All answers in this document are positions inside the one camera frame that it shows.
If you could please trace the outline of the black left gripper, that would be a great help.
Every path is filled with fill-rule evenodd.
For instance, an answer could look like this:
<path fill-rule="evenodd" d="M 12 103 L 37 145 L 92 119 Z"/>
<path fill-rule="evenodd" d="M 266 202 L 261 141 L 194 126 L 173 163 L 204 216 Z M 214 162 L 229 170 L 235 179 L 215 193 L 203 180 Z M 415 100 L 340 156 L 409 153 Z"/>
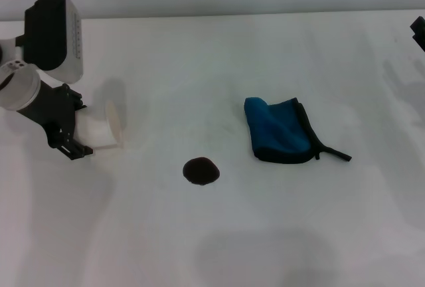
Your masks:
<path fill-rule="evenodd" d="M 44 130 L 51 148 L 58 149 L 70 160 L 93 154 L 93 149 L 73 138 L 75 112 L 85 108 L 82 95 L 69 85 L 53 88 L 41 81 L 38 94 L 18 113 L 37 123 Z"/>

